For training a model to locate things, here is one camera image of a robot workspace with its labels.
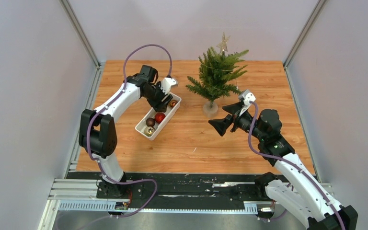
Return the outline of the gold ball ornament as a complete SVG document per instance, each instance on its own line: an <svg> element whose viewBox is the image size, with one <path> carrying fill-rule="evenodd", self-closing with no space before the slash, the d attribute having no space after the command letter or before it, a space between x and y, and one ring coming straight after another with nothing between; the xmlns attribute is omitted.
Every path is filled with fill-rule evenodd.
<svg viewBox="0 0 368 230"><path fill-rule="evenodd" d="M154 134L154 132L155 132L156 130L155 130L155 128L154 127L149 127L149 126L147 126L145 129L144 129L144 131L143 131L143 133L147 136L147 137L151 137L153 134Z"/></svg>

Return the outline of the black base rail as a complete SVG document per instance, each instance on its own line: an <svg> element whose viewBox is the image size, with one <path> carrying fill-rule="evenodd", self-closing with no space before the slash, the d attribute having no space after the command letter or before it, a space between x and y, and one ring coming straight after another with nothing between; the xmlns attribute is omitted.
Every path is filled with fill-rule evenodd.
<svg viewBox="0 0 368 230"><path fill-rule="evenodd" d="M263 188L255 184L258 174L126 173L127 186L121 197L103 192L98 181L97 198L126 199L131 208L146 201L151 209L241 210L245 202L271 205Z"/></svg>

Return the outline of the bronze ball ornament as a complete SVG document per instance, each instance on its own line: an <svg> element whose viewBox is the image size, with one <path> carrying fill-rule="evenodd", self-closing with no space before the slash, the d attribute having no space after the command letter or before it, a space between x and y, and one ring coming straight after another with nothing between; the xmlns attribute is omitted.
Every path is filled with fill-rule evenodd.
<svg viewBox="0 0 368 230"><path fill-rule="evenodd" d="M170 108L174 108L177 105L178 101L177 100L171 100L168 104L168 106Z"/></svg>

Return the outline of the dark brown ball ornament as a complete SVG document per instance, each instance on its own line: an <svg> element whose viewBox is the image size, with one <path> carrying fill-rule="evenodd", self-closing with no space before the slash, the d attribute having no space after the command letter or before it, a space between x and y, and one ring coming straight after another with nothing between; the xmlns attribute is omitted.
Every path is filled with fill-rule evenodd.
<svg viewBox="0 0 368 230"><path fill-rule="evenodd" d="M145 122L148 127L154 127L156 125L156 120L152 117L147 118Z"/></svg>

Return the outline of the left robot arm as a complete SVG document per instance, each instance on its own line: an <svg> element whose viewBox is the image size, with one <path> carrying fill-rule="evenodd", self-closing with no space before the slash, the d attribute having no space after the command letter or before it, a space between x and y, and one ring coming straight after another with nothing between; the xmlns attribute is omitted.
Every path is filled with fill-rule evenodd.
<svg viewBox="0 0 368 230"><path fill-rule="evenodd" d="M79 145L95 161L102 174L103 192L115 198L127 194L126 174L116 157L117 133L115 124L120 116L136 101L147 99L156 112L166 112L173 99L170 90L178 81L167 75L158 80L158 71L143 65L139 73L125 76L118 91L104 104L90 110L85 109L80 117Z"/></svg>

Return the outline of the silver star ornament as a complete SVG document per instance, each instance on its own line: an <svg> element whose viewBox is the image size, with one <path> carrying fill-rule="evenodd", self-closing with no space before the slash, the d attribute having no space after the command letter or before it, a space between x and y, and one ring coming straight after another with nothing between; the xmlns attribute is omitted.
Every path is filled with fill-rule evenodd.
<svg viewBox="0 0 368 230"><path fill-rule="evenodd" d="M221 41L216 45L216 48L219 49L220 53L224 53L228 51L227 43L229 40L230 40L230 35L226 36L226 34L223 32Z"/></svg>

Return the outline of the right aluminium frame post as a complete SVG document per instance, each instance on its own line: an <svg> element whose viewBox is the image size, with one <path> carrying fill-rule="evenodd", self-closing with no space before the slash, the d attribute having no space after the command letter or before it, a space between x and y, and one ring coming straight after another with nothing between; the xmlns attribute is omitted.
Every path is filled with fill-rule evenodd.
<svg viewBox="0 0 368 230"><path fill-rule="evenodd" d="M293 61L296 53L298 52L300 46L304 42L306 36L308 35L309 31L311 30L312 26L315 24L315 21L319 17L323 7L328 2L328 0L318 0L316 5L314 6L312 12L310 13L307 21L305 22L300 34L298 35L293 47L291 48L289 54L287 55L285 61L283 62L284 70L286 70L291 62Z"/></svg>

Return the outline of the small green christmas tree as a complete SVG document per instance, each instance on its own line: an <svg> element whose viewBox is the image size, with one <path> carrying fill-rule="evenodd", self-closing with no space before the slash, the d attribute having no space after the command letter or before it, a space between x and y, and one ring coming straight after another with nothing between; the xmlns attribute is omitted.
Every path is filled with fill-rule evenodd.
<svg viewBox="0 0 368 230"><path fill-rule="evenodd" d="M188 91L199 95L206 100L203 105L203 113L206 117L215 117L218 113L216 100L221 97L229 97L232 93L239 94L240 90L234 80L244 75L247 65L239 65L249 50L241 52L220 53L210 47L199 59L198 79L187 76L189 84L185 87Z"/></svg>

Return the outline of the red glitter ball ornament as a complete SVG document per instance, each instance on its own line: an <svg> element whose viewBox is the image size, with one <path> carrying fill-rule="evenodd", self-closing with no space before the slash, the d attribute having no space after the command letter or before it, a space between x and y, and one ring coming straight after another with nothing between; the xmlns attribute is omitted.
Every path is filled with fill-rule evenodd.
<svg viewBox="0 0 368 230"><path fill-rule="evenodd" d="M157 124L160 124L166 118L165 113L156 113L154 119L156 120Z"/></svg>

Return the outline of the left aluminium frame post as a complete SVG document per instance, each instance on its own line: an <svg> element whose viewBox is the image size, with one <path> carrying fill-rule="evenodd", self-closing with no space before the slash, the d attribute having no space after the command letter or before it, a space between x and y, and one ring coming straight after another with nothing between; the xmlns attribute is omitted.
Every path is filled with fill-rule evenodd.
<svg viewBox="0 0 368 230"><path fill-rule="evenodd" d="M77 15L75 14L72 5L70 3L69 0L60 0L59 1L66 13L66 15L68 16L74 30L76 31L83 47L85 48L86 52L88 53L88 56L90 57L91 61L93 62L93 64L95 65L95 67L97 69L100 68L101 63L91 45L91 43L89 42L89 39L87 37L87 35L84 32L84 29L82 28Z"/></svg>

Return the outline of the aluminium frame post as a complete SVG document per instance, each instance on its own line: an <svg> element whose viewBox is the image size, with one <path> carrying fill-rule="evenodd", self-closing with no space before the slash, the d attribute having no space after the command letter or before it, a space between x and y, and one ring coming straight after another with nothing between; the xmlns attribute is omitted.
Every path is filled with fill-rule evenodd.
<svg viewBox="0 0 368 230"><path fill-rule="evenodd" d="M323 7L328 2L328 0L318 0L316 5L314 6L312 12L310 13L307 21L305 22L300 34L298 35L293 47L291 48L289 54L287 55L285 61L283 62L284 70L286 70L291 62L293 61L296 53L298 52L300 46L304 42L306 36L308 35L309 31L311 30L312 26L315 24L315 21L319 17Z"/></svg>
<svg viewBox="0 0 368 230"><path fill-rule="evenodd" d="M66 13L66 15L68 16L74 30L76 31L83 47L85 48L86 52L88 53L88 56L90 57L91 61L93 62L93 64L95 65L95 67L97 69L100 68L101 63L91 45L91 43L89 42L89 39L87 37L87 35L84 32L84 29L82 28L77 15L75 14L72 5L70 3L69 0L60 0L59 1Z"/></svg>

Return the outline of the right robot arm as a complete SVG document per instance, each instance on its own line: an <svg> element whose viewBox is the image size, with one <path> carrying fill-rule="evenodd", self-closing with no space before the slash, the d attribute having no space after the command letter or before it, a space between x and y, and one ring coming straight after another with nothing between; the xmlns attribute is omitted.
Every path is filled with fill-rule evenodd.
<svg viewBox="0 0 368 230"><path fill-rule="evenodd" d="M278 202L308 230L354 230L358 213L351 206L342 205L307 170L299 155L281 135L282 123L277 110L264 109L255 114L242 112L243 102L224 106L228 115L211 119L210 125L223 136L241 129L248 134L250 149L262 156L282 173L290 183L287 187L273 173L263 174L256 181L257 198Z"/></svg>

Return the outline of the white ornament tray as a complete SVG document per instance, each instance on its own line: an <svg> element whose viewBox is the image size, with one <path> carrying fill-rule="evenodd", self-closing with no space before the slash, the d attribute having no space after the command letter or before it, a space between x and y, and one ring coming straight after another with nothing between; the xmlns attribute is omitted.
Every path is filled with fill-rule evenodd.
<svg viewBox="0 0 368 230"><path fill-rule="evenodd" d="M179 109L182 99L172 93L172 100L165 112L156 112L151 108L135 126L135 130L148 140L154 140Z"/></svg>

